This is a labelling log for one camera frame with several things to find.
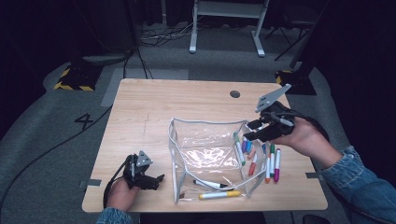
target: table top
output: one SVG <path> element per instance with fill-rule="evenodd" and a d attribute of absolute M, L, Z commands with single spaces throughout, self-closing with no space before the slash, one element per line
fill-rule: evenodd
<path fill-rule="evenodd" d="M 172 160 L 168 127 L 172 118 L 207 121 L 254 120 L 259 98 L 281 86 L 275 83 L 218 82 L 191 80 L 132 79 L 121 81 L 99 148 L 91 179 L 100 186 L 88 186 L 82 208 L 103 210 L 106 184 L 130 154 L 143 150 L 153 163 L 146 175 L 165 174 L 157 190 L 140 190 L 131 211 L 280 211 L 322 210 L 327 201 L 314 173 L 312 162 L 293 149 L 282 149 L 279 182 L 262 182 L 251 198 L 236 197 L 174 203 Z M 233 98 L 231 91 L 238 91 Z M 286 96 L 278 99 L 289 106 Z"/>

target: hand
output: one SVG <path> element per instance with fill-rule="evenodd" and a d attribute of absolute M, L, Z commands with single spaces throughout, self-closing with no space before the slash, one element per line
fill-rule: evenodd
<path fill-rule="evenodd" d="M 318 160 L 323 168 L 329 168 L 342 158 L 342 154 L 305 119 L 295 118 L 293 132 L 278 137 L 271 143 L 292 147 L 297 152 Z"/>
<path fill-rule="evenodd" d="M 140 188 L 136 186 L 129 189 L 128 183 L 123 177 L 118 179 L 114 182 L 108 193 L 107 207 L 113 207 L 127 212 L 134 203 L 134 199 L 139 190 Z"/>

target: person's arm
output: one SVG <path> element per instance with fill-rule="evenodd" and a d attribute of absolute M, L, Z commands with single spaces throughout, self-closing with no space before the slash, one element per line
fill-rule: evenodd
<path fill-rule="evenodd" d="M 100 214 L 96 224 L 132 224 L 132 219 L 126 212 L 134 203 L 139 190 L 139 187 L 129 189 L 123 177 L 117 180 L 108 193 L 106 208 Z"/>
<path fill-rule="evenodd" d="M 396 223 L 396 189 L 364 167 L 353 147 L 337 151 L 315 127 L 304 119 L 295 119 L 289 135 L 272 141 L 292 147 L 297 152 L 319 161 L 327 183 L 348 203 L 371 216 Z M 371 223 L 353 213 L 352 223 Z"/>

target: denim sleeve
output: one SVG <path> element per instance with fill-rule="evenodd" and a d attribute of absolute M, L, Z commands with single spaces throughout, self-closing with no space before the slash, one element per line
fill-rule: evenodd
<path fill-rule="evenodd" d="M 126 213 L 116 208 L 105 208 L 96 224 L 132 224 L 132 219 Z"/>
<path fill-rule="evenodd" d="M 321 172 L 327 183 L 361 211 L 396 223 L 396 189 L 365 168 L 354 147 L 342 152 L 339 162 Z M 357 214 L 349 218 L 352 223 L 372 223 Z"/>

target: clear plastic bag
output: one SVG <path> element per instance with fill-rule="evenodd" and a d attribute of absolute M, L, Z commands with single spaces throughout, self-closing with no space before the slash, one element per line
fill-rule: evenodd
<path fill-rule="evenodd" d="M 203 199 L 202 194 L 231 190 L 237 190 L 241 196 L 251 196 L 265 178 L 266 154 L 262 145 L 266 143 L 251 142 L 256 167 L 250 174 L 253 159 L 249 160 L 246 153 L 241 155 L 237 146 L 237 142 L 240 146 L 243 144 L 243 133 L 251 132 L 247 123 L 247 120 L 171 120 L 169 149 L 175 203 L 197 201 Z"/>

